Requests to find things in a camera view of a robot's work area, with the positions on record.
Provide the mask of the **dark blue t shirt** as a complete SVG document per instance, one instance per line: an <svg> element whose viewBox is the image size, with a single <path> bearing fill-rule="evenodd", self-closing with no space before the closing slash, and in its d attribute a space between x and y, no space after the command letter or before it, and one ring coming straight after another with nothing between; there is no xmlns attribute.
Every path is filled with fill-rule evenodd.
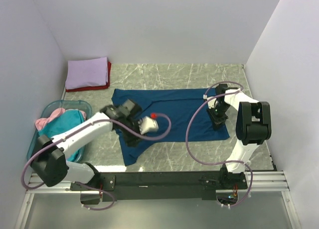
<svg viewBox="0 0 319 229"><path fill-rule="evenodd" d="M134 101L142 112L142 118L152 113L166 114L171 120L169 134L161 142L183 142L187 137L193 141L220 141L229 138L226 126L214 130L206 109L196 110L203 104L205 89L175 90L121 90L112 95L114 105L121 105L127 99Z"/></svg>

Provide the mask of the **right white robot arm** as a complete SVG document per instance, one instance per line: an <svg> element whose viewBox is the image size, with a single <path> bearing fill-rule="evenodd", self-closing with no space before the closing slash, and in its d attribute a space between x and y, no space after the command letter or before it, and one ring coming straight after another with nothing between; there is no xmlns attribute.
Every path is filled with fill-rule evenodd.
<svg viewBox="0 0 319 229"><path fill-rule="evenodd" d="M215 97L204 93L204 101L209 101L206 110L214 130L225 126L228 119L226 112L230 107L237 111L235 133L236 144L227 163L220 170L219 184L225 189L241 181L245 164L251 155L271 136L271 111L268 102L260 102L242 92L240 88L229 87L226 83L218 84Z"/></svg>

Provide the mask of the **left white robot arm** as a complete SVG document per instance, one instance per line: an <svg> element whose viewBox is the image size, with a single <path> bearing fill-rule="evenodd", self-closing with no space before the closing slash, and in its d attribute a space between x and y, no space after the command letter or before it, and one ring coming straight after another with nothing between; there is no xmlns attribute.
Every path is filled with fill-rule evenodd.
<svg viewBox="0 0 319 229"><path fill-rule="evenodd" d="M72 129L49 137L41 135L30 157L30 167L40 177L43 185L53 187L63 180L80 182L88 190L99 186L99 171L90 163L70 162L78 149L102 134L119 130L125 143L136 146L157 123L148 116L136 118L141 107L132 100L121 105L107 105L91 118Z"/></svg>

